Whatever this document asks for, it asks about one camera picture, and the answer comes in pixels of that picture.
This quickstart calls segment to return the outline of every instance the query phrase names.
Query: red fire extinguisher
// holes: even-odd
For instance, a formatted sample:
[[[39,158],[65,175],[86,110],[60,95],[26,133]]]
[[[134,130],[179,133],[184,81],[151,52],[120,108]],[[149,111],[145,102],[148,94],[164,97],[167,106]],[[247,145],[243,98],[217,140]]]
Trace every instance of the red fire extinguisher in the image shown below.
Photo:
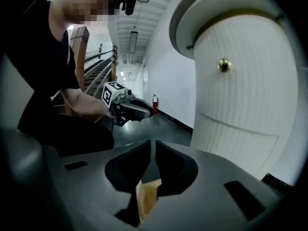
[[[158,113],[158,98],[153,94],[153,109],[154,113]]]

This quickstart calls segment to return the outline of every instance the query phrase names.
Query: metal railing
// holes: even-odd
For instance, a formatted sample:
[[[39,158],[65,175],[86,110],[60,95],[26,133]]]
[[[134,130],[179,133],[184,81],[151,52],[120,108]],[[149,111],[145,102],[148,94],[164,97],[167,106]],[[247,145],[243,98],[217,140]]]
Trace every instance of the metal railing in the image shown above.
[[[91,82],[91,84],[87,87],[87,89],[84,91],[85,93],[88,93],[88,91],[98,82],[98,80],[101,78],[101,76],[105,73],[105,71],[109,68],[109,66],[111,65],[112,62],[110,62],[97,76],[96,78]],[[97,91],[99,90],[99,88],[102,86],[102,83],[105,81],[106,77],[101,80],[95,94],[94,94],[94,97],[96,96],[97,94]]]
[[[101,53],[100,50],[88,51],[88,52],[86,52],[86,57],[85,57],[85,58],[87,58],[87,57],[89,57],[89,56],[96,55],[96,54],[98,54],[98,53]]]
[[[109,60],[111,57],[103,60],[103,61],[98,61],[96,63],[94,63],[92,66],[90,66],[89,68],[87,68],[84,72],[84,77],[87,78],[89,77],[94,71],[95,69],[102,63],[104,63],[105,61]]]
[[[92,56],[88,56],[85,59],[85,63],[90,61],[90,60],[92,60],[92,59],[94,59],[94,58],[96,58],[96,57],[99,57],[101,55],[104,55],[104,54],[107,54],[107,53],[110,53],[110,52],[112,52],[112,50],[111,51],[102,52],[102,53],[98,53],[98,54],[95,54],[95,55],[92,55]]]

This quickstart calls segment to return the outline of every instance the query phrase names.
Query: ceiling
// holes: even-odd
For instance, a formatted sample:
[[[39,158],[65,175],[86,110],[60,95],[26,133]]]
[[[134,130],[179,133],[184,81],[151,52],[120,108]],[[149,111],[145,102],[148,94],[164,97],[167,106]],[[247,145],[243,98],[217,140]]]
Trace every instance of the ceiling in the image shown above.
[[[119,15],[109,17],[108,30],[112,43],[118,47],[120,66],[142,63],[151,35],[171,1],[149,0],[148,3],[137,1],[132,15],[128,16],[124,11],[120,11]],[[129,53],[131,31],[138,32],[134,54]]]

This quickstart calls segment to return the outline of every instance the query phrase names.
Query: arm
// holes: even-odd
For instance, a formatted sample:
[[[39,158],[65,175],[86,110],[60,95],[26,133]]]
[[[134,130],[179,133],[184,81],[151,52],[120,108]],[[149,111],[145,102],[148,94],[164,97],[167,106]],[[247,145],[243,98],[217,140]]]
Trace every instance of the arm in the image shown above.
[[[53,0],[49,10],[49,27],[61,41],[71,24],[95,21],[97,15],[109,14],[119,7],[118,0]]]
[[[60,93],[69,106],[77,113],[85,116],[112,116],[103,100],[93,98],[81,91],[81,89],[62,89]]]

